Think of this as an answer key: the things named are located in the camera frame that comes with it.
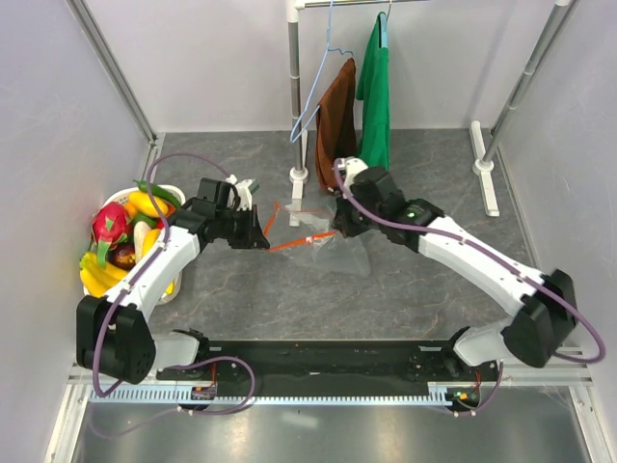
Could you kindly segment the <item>white radish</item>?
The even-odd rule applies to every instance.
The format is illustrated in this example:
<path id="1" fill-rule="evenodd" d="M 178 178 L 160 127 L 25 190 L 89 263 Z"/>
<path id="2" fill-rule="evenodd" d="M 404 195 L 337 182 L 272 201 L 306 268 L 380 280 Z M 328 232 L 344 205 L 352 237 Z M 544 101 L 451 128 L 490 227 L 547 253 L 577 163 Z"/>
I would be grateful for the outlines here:
<path id="1" fill-rule="evenodd" d="M 149 231 L 150 226 L 143 221 L 137 222 L 133 226 L 133 244 L 136 263 L 138 263 L 143 258 L 144 241 Z"/>

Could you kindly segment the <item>yellow banana bunch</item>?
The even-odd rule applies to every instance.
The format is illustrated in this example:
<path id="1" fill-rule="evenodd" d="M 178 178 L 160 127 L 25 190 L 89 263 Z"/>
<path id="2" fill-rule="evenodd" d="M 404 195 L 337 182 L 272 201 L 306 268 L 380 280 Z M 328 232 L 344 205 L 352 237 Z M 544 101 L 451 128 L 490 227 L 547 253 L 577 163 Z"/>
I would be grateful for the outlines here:
<path id="1" fill-rule="evenodd" d="M 112 263 L 107 263 L 105 267 L 101 267 L 97 262 L 96 254 L 93 252 L 85 253 L 80 260 L 79 276 L 82 285 L 88 294 L 95 297 L 102 296 L 127 274 L 126 270 L 120 269 Z"/>

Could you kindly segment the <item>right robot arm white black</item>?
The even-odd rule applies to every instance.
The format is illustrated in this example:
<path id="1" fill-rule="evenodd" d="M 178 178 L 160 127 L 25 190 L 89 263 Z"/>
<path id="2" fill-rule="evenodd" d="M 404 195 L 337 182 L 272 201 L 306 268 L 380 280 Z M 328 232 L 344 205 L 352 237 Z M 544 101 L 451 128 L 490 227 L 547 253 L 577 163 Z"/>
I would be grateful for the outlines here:
<path id="1" fill-rule="evenodd" d="M 464 379 L 501 357 L 542 368 L 574 331 L 576 296 L 567 273 L 547 274 L 476 240 L 433 204 L 406 199 L 382 167 L 349 157 L 335 162 L 334 173 L 339 191 L 333 226 L 343 236 L 378 230 L 389 242 L 450 268 L 506 312 L 501 321 L 453 335 L 441 357 L 448 377 Z"/>

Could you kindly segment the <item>red dragon fruit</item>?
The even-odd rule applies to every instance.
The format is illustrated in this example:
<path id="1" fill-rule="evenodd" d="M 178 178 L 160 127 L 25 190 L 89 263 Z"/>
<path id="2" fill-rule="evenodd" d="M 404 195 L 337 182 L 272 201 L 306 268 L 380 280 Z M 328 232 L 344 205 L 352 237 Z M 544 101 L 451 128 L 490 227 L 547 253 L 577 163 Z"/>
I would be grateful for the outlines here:
<path id="1" fill-rule="evenodd" d="M 126 242 L 130 233 L 130 217 L 122 204 L 111 202 L 98 211 L 92 223 L 92 237 L 101 268 L 106 267 L 108 253 Z"/>

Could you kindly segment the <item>clear zip top bag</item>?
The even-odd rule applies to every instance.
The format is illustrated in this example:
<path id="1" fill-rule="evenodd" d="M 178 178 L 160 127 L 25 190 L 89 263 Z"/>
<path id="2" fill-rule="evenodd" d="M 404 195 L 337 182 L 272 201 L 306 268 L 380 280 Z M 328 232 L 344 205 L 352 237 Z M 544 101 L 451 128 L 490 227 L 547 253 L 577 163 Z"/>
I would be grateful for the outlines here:
<path id="1" fill-rule="evenodd" d="M 264 234 L 270 251 L 295 264 L 317 270 L 366 277 L 370 274 L 367 251 L 358 237 L 345 238 L 332 226 L 335 201 L 318 197 L 297 207 L 273 202 Z"/>

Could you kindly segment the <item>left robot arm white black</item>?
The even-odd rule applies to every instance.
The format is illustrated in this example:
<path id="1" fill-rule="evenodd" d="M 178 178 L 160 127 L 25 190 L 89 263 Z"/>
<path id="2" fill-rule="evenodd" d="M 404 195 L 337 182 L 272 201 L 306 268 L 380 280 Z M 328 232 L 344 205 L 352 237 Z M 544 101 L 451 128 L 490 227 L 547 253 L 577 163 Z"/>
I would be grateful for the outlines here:
<path id="1" fill-rule="evenodd" d="M 86 295 L 76 309 L 76 362 L 130 384 L 156 369 L 176 367 L 191 379 L 211 369 L 210 354 L 190 330 L 153 336 L 148 320 L 164 293 L 203 249 L 223 239 L 232 249 L 267 250 L 258 222 L 253 179 L 204 178 L 198 194 L 170 218 L 152 250 L 100 297 Z"/>

